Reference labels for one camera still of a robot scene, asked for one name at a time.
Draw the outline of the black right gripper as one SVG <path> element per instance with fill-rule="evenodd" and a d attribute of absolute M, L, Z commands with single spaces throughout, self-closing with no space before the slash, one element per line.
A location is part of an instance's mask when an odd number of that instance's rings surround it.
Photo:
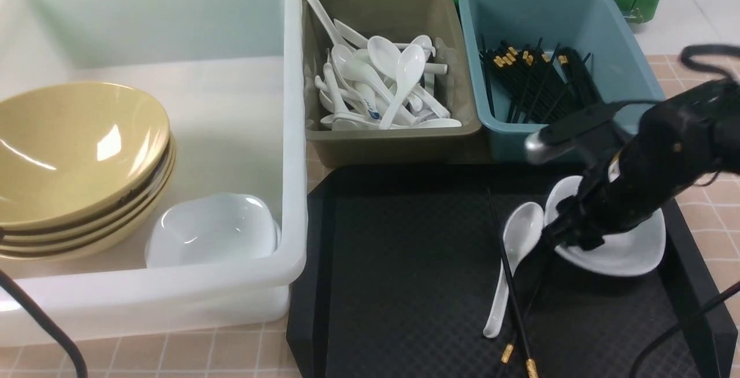
<path fill-rule="evenodd" d="M 671 153 L 629 156 L 627 177 L 610 181 L 611 157 L 581 153 L 585 170 L 576 193 L 556 203 L 558 216 L 546 223 L 543 238 L 550 248 L 578 246 L 586 251 L 605 243 L 604 236 L 636 228 L 671 201 Z"/>

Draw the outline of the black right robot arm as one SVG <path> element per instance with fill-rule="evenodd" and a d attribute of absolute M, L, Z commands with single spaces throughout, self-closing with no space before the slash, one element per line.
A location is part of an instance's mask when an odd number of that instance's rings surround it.
<path fill-rule="evenodd" d="M 738 173 L 738 83 L 711 80 L 647 111 L 629 135 L 615 115 L 640 101 L 596 104 L 526 139 L 530 163 L 576 150 L 586 164 L 575 194 L 556 204 L 545 224 L 550 247 L 602 246 L 650 219 L 656 210 L 708 173 Z"/>

